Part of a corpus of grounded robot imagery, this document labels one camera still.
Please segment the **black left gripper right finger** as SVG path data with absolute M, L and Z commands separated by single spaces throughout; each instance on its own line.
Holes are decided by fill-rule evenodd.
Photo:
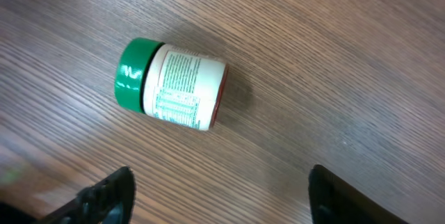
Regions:
M 308 191 L 313 224 L 407 223 L 320 164 L 309 173 Z

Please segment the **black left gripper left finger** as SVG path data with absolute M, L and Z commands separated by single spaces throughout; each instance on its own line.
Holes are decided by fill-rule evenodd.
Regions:
M 128 166 L 79 191 L 76 197 L 38 221 L 38 224 L 129 224 L 136 183 Z

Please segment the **green lid peanut butter jar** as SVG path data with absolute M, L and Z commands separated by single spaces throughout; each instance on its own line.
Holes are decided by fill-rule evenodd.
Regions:
M 192 129 L 212 128 L 229 71 L 214 58 L 145 38 L 120 57 L 117 103 L 130 111 Z

